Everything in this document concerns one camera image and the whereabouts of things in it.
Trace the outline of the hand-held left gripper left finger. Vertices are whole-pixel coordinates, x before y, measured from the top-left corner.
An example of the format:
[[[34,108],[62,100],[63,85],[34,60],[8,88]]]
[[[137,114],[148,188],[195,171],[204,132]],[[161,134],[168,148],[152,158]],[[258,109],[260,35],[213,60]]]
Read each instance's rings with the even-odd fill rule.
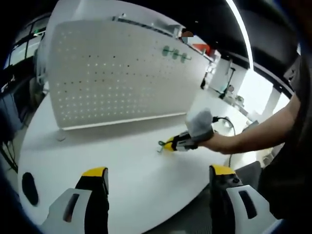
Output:
[[[40,230],[44,234],[107,234],[108,194],[108,168],[84,172],[74,188],[51,204]]]

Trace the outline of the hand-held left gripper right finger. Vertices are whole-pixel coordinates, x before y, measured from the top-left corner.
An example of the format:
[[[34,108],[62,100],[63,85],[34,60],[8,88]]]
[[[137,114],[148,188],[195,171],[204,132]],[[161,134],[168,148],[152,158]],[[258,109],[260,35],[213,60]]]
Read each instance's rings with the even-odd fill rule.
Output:
[[[277,226],[268,201],[229,167],[210,166],[210,194],[214,234],[270,234]]]

